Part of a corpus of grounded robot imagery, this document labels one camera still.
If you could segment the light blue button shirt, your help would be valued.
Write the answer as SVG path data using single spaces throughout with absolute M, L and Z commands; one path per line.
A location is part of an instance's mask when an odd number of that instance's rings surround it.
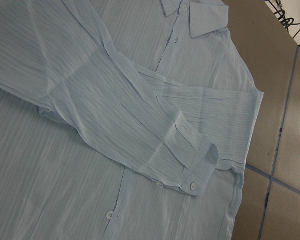
M 0 0 L 0 240 L 229 240 L 262 101 L 218 0 Z

